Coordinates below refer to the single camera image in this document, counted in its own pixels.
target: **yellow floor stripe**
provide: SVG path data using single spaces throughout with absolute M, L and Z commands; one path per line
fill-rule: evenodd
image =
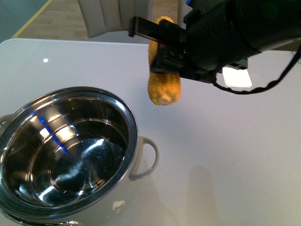
M 32 18 L 30 18 L 29 21 L 26 22 L 26 24 L 23 25 L 23 27 L 21 27 L 14 35 L 12 38 L 16 38 L 19 36 L 19 34 L 21 34 L 22 31 L 25 30 L 25 28 L 30 25 L 30 23 L 35 19 L 37 18 L 37 16 L 52 2 L 52 0 L 48 0 L 44 6 L 42 6 L 42 8 L 40 8 L 40 10 L 32 16 Z

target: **white chair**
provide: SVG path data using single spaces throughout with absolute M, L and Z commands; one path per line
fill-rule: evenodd
M 152 19 L 153 0 L 78 0 L 90 41 L 149 43 L 140 36 L 128 36 L 134 16 Z
M 186 0 L 178 0 L 178 25 L 186 29 L 186 24 L 183 22 L 184 17 L 192 11 L 192 8 L 186 5 Z

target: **robotic arm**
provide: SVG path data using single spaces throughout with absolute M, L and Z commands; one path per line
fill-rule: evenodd
M 186 29 L 133 18 L 129 36 L 159 43 L 151 71 L 216 85 L 224 66 L 246 69 L 249 57 L 301 39 L 301 0 L 225 0 L 208 12 L 203 1 L 187 1 Z

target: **corn cob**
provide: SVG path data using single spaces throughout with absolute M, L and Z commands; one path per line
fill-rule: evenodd
M 161 16 L 156 23 L 159 24 L 159 22 L 163 19 L 173 23 L 173 20 L 167 16 Z M 157 48 L 158 43 L 151 40 L 149 44 L 150 65 L 157 53 Z M 148 93 L 151 101 L 155 105 L 171 105 L 177 102 L 181 96 L 180 75 L 178 73 L 170 74 L 150 72 Z

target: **pot rim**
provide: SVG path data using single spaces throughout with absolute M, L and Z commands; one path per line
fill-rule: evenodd
M 26 123 L 26 120 L 30 118 L 30 113 L 37 110 L 43 104 L 49 101 L 56 101 L 60 98 L 66 97 L 82 97 L 87 95 L 100 98 L 107 103 L 113 104 L 124 117 L 129 132 L 128 146 L 124 160 L 115 172 L 115 174 L 100 188 L 96 189 L 92 194 L 87 197 L 83 197 L 77 202 L 68 203 L 60 206 L 37 206 L 30 204 L 18 197 L 16 197 L 8 188 L 5 181 L 4 168 L 6 156 L 9 152 L 7 146 L 13 140 L 14 129 Z M 115 94 L 106 91 L 104 89 L 94 87 L 70 87 L 63 88 L 56 91 L 44 94 L 33 101 L 30 101 L 18 111 L 16 111 L 11 118 L 5 122 L 0 128 L 0 208 L 6 213 L 23 218 L 26 220 L 50 220 L 55 218 L 63 218 L 75 213 L 78 213 L 97 201 L 106 196 L 123 177 L 128 174 L 130 167 L 133 165 L 134 158 L 138 149 L 138 127 L 136 118 L 127 105 L 127 103 Z

